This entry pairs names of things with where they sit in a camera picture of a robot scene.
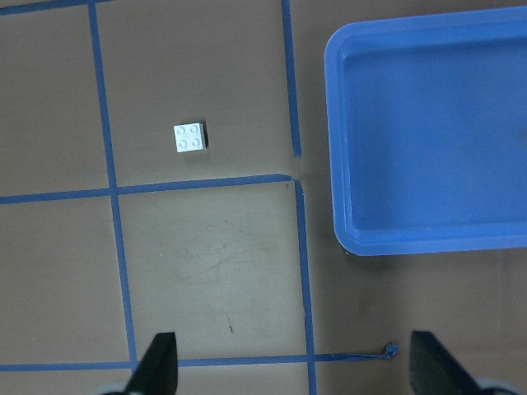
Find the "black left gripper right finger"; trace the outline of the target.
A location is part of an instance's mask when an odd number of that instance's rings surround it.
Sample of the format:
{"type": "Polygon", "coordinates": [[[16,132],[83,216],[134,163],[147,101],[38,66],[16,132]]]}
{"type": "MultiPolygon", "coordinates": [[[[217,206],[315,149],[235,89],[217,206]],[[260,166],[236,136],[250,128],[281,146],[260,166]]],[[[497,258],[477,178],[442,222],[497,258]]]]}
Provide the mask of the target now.
{"type": "Polygon", "coordinates": [[[413,331],[409,382],[415,394],[480,394],[481,388],[432,332],[413,331]]]}

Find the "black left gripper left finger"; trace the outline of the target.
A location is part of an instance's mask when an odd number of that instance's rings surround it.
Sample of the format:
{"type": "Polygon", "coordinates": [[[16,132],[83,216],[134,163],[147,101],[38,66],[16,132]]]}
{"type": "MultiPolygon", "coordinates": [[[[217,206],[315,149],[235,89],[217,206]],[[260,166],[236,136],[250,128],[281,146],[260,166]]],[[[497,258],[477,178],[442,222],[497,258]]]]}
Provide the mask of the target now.
{"type": "Polygon", "coordinates": [[[157,333],[124,388],[124,394],[173,395],[178,387],[174,332],[157,333]]]}

